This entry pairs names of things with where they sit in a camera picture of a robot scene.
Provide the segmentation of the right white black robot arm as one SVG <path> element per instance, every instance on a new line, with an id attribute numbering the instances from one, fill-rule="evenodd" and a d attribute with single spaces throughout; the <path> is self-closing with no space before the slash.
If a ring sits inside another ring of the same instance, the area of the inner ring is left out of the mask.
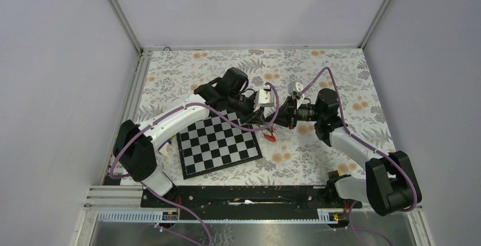
<path id="1" fill-rule="evenodd" d="M 278 114 L 270 114 L 266 121 L 288 129 L 299 122 L 313 122 L 320 141 L 363 167 L 363 179 L 329 173 L 324 197 L 330 206 L 340 207 L 347 200 L 364 202 L 381 216 L 415 207 L 422 193 L 408 155 L 376 149 L 349 130 L 340 112 L 338 94 L 324 88 L 314 104 L 299 104 L 296 98 L 288 97 Z"/>

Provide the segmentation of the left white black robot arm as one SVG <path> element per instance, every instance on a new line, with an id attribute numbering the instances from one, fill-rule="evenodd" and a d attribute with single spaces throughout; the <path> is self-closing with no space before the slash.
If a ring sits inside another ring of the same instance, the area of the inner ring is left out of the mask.
<path id="1" fill-rule="evenodd" d="M 132 120 L 124 121 L 112 151 L 114 160 L 109 169 L 110 178 L 123 178 L 114 174 L 116 165 L 120 163 L 126 175 L 149 190 L 161 206 L 171 206 L 175 202 L 176 192 L 172 189 L 172 181 L 157 164 L 157 149 L 181 130 L 210 114 L 229 122 L 227 117 L 221 115 L 221 111 L 234 111 L 238 117 L 250 114 L 262 116 L 265 107 L 280 107 L 279 95 L 273 84 L 264 83 L 252 98 L 242 93 L 247 85 L 247 74 L 231 67 L 222 77 L 198 86 L 193 94 L 173 109 L 141 124 L 135 124 Z"/>

